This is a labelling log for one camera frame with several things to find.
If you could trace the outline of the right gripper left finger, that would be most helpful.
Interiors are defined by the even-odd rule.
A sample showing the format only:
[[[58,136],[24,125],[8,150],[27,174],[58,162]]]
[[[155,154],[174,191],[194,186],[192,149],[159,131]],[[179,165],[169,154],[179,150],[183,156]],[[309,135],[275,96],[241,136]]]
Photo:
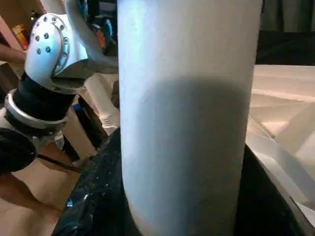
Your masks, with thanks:
[[[121,134],[116,129],[79,177],[54,236],[132,236],[122,180]]]

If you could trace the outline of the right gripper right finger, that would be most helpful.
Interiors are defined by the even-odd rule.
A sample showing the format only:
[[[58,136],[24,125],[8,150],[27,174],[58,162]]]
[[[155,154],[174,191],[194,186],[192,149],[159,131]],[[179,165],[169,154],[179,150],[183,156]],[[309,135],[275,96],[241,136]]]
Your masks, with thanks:
[[[245,146],[234,234],[313,236],[315,228],[289,194]]]

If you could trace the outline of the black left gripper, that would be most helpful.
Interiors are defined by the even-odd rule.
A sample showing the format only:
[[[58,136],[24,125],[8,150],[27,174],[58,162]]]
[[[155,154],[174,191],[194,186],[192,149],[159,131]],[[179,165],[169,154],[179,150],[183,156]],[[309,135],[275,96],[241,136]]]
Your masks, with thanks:
[[[118,54],[117,1],[86,0],[85,20],[106,56]]]

